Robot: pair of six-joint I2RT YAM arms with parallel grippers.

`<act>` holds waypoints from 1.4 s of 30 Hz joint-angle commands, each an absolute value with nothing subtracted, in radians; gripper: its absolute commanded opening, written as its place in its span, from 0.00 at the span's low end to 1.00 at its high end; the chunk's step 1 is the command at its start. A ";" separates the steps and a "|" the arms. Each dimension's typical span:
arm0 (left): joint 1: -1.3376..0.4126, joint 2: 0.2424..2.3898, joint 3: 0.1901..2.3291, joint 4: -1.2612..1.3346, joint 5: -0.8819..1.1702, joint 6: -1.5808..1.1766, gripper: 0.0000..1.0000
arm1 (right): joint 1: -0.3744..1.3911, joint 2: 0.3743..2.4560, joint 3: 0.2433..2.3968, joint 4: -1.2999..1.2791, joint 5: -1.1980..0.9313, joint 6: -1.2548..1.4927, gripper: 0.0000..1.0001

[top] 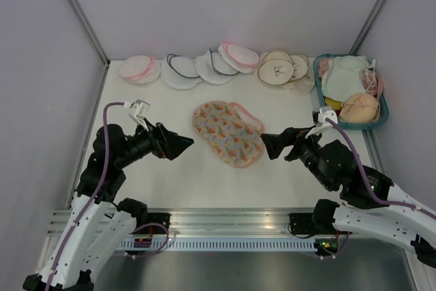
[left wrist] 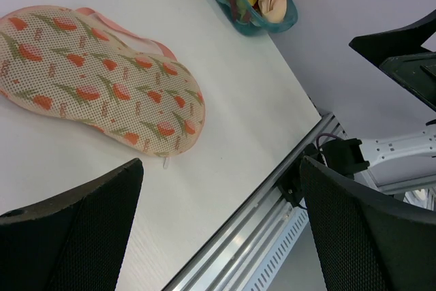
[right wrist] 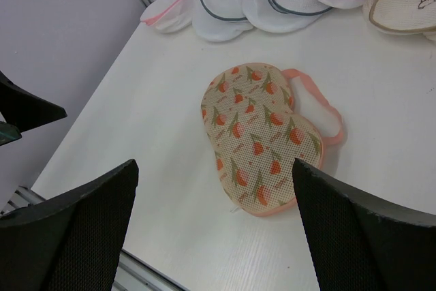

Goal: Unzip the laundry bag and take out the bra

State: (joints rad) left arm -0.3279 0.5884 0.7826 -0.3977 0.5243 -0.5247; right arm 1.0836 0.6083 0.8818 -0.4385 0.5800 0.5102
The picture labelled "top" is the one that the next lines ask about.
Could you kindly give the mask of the floral patterned laundry bag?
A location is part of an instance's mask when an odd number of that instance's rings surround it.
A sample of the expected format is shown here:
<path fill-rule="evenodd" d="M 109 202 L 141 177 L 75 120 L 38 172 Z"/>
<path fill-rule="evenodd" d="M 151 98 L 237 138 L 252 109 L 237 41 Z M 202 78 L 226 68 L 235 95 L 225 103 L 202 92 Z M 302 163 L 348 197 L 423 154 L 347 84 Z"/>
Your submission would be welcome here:
<path fill-rule="evenodd" d="M 204 103 L 191 121 L 195 132 L 231 167 L 250 166 L 263 153 L 263 123 L 236 102 Z"/>

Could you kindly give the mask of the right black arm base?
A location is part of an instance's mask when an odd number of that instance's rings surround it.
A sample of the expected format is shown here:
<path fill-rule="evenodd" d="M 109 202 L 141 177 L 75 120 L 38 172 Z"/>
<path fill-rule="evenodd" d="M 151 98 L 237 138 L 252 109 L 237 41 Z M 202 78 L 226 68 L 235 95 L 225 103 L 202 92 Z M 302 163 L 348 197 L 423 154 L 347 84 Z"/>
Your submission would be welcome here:
<path fill-rule="evenodd" d="M 320 235 L 335 236 L 337 234 L 333 227 L 316 226 L 313 223 L 312 216 L 312 213 L 290 213 L 288 215 L 288 232 L 300 239 L 308 239 Z"/>

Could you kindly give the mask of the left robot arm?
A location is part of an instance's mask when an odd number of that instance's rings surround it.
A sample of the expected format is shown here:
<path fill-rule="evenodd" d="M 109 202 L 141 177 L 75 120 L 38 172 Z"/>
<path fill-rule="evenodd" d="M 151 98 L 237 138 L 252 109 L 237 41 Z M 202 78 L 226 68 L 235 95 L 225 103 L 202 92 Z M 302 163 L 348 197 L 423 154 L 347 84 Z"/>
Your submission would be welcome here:
<path fill-rule="evenodd" d="M 193 139 L 167 130 L 163 124 L 137 126 L 127 136 L 116 124 L 104 124 L 93 142 L 93 152 L 80 176 L 72 212 L 61 238 L 40 272 L 29 275 L 24 290 L 92 290 L 94 283 L 121 242 L 149 226 L 147 206 L 126 198 L 116 206 L 108 226 L 96 235 L 102 218 L 126 180 L 124 168 L 152 154 L 176 159 Z"/>

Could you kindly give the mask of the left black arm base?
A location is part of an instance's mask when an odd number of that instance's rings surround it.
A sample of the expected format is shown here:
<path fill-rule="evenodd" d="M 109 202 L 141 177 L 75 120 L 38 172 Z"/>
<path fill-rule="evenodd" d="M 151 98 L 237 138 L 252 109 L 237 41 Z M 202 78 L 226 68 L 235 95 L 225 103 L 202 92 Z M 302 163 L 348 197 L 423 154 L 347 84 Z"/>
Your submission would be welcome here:
<path fill-rule="evenodd" d="M 171 214 L 169 213 L 148 213 L 146 220 L 143 221 L 139 226 L 145 224 L 161 224 L 162 226 L 170 227 Z M 147 226 L 141 230 L 135 232 L 137 235 L 145 235 L 147 238 L 151 239 L 155 235 L 166 234 L 164 229 L 160 226 Z"/>

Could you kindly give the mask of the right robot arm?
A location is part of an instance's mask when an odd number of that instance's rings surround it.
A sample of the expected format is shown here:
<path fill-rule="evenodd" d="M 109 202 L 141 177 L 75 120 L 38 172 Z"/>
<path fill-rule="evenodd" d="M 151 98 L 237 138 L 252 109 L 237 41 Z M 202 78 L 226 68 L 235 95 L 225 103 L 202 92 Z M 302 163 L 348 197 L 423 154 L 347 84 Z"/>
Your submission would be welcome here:
<path fill-rule="evenodd" d="M 435 211 L 413 199 L 392 179 L 365 166 L 351 142 L 334 140 L 320 146 L 320 135 L 289 127 L 281 134 L 262 134 L 269 158 L 291 148 L 287 162 L 299 160 L 342 203 L 317 201 L 311 225 L 319 233 L 366 234 L 411 253 L 435 267 Z"/>

